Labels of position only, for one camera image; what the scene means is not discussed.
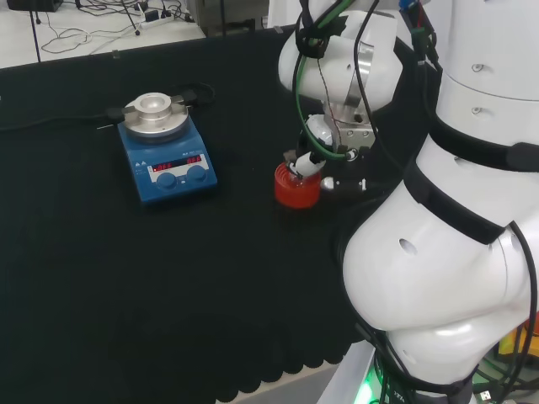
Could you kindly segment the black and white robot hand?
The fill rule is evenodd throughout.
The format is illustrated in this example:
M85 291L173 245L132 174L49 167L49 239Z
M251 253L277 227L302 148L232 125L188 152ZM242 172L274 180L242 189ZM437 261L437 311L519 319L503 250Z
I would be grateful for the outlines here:
M322 192L356 196L381 192L383 185L367 178L323 176L326 159L315 151L286 151L275 171L275 197L282 205L295 209L314 206Z

